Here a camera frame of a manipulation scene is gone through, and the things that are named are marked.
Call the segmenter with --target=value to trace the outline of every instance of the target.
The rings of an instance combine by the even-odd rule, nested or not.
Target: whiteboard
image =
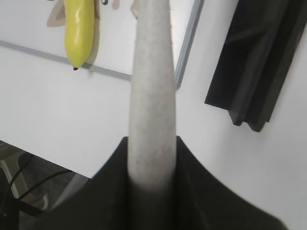
[[[130,80],[137,20],[131,13],[133,0],[121,0],[117,10],[99,1],[100,20],[96,20],[92,55],[85,68]],[[47,27],[56,1],[1,0],[1,46],[67,62],[65,26]],[[170,0],[175,75],[183,76],[189,49],[203,1]]]

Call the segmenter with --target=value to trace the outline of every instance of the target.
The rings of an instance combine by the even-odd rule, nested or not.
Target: white cylindrical rod
[[[130,96],[130,227],[172,229],[176,106],[168,0],[136,0]]]

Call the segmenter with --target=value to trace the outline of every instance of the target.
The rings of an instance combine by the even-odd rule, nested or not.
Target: black cable
[[[32,188],[30,188],[28,191],[26,191],[24,194],[22,194],[17,201],[20,201],[22,199],[24,199],[27,195],[29,195],[33,190],[37,189],[39,186],[41,186],[43,183],[45,183],[46,181],[52,179],[53,177],[65,174],[65,173],[71,173],[72,171],[70,170],[63,170],[61,172],[57,172],[55,174],[50,175],[49,177],[45,178],[44,180],[42,180],[41,182],[37,183],[36,185],[34,185]]]
[[[9,187],[2,199],[2,203],[0,206],[0,213],[2,213],[2,209],[6,203],[6,199],[8,197],[8,195],[10,194],[10,191],[12,189],[12,185],[14,183],[14,181],[17,179],[17,177],[19,176],[19,174],[29,165],[29,163],[31,162],[31,159],[33,158],[33,155],[30,156],[29,160],[17,171],[17,173],[13,176],[13,178],[11,179],[10,183],[9,183]]]

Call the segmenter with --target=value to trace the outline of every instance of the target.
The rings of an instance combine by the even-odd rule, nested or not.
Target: yellow banana
[[[74,70],[89,58],[94,41],[95,9],[93,0],[65,0],[65,48]]]

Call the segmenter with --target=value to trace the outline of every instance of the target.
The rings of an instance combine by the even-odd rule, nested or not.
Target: black plastic base
[[[76,195],[45,215],[36,230],[129,229],[128,138]],[[278,219],[215,179],[177,138],[174,230],[285,230]]]
[[[307,22],[307,0],[240,0],[206,104],[233,124],[269,122]]]

